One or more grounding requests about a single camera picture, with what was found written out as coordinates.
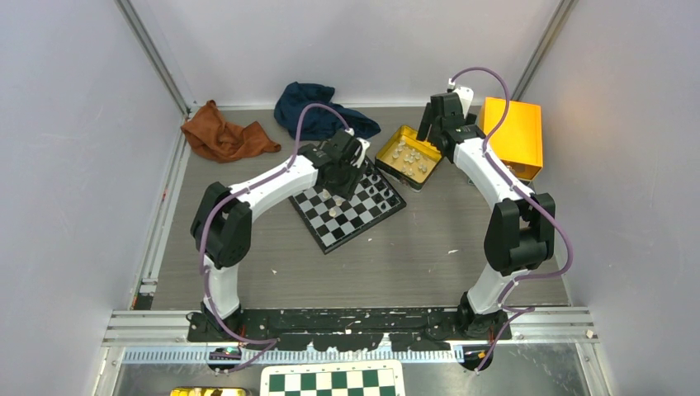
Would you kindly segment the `gold tin tray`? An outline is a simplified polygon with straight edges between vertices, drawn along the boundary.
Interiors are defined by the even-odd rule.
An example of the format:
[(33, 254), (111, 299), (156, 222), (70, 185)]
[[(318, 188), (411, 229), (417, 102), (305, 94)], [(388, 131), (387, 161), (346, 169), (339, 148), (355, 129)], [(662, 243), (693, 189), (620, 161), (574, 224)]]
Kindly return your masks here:
[(428, 141), (417, 139), (418, 131), (400, 126), (375, 156), (374, 164), (412, 191), (420, 192), (443, 156)]

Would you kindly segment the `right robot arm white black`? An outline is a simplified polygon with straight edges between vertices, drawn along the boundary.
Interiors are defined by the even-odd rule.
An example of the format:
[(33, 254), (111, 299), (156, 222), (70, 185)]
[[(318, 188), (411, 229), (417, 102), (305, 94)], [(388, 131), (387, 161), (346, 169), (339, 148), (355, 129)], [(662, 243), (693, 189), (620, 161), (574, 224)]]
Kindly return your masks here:
[(526, 276), (554, 252), (551, 218), (555, 201), (536, 194), (498, 159), (478, 125), (468, 124), (468, 91), (455, 89), (430, 97), (418, 139), (434, 146), (463, 171), (484, 197), (491, 216), (484, 240), (485, 269), (461, 297), (456, 325), (476, 339), (501, 328), (508, 316), (501, 304), (519, 276)]

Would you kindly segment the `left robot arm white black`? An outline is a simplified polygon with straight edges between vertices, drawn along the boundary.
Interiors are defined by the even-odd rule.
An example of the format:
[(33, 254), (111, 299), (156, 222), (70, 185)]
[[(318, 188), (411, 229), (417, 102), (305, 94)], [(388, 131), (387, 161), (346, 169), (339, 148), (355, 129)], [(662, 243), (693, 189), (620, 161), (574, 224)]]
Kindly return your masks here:
[(253, 224), (273, 206), (320, 187), (349, 199), (366, 169), (369, 141), (339, 130), (319, 144), (297, 147), (284, 163), (231, 186), (209, 185), (192, 222), (205, 292), (202, 313), (208, 328), (222, 341), (241, 328), (239, 263), (248, 254)]

